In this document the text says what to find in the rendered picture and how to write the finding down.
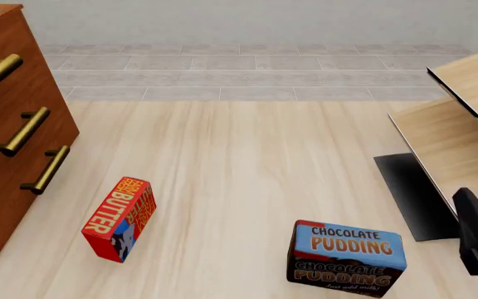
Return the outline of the pale wooden panel black underside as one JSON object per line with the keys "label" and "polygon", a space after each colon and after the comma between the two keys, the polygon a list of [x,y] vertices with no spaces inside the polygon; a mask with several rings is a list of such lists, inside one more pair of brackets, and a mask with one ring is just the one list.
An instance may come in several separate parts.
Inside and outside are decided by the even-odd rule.
{"label": "pale wooden panel black underside", "polygon": [[458,238],[453,195],[467,188],[478,198],[478,119],[450,98],[388,118],[409,151],[374,161],[414,240]]}

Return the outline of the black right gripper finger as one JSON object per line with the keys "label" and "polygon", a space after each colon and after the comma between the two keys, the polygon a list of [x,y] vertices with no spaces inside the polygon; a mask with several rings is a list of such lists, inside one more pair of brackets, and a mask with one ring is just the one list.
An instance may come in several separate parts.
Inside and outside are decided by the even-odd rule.
{"label": "black right gripper finger", "polygon": [[453,195],[464,248],[478,248],[478,198],[468,188]]}

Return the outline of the red butter box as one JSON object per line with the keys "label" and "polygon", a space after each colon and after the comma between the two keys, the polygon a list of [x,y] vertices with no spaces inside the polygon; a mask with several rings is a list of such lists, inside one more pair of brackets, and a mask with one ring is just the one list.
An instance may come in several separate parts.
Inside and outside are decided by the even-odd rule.
{"label": "red butter box", "polygon": [[124,176],[81,233],[97,256],[123,263],[156,208],[151,184]]}

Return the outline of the blue chocolate pudding box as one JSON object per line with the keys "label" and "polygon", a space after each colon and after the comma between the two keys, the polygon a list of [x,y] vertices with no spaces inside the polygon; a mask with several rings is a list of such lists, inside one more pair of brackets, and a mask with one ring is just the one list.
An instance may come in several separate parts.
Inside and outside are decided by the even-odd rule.
{"label": "blue chocolate pudding box", "polygon": [[381,298],[406,269],[397,233],[295,222],[287,253],[289,282]]}

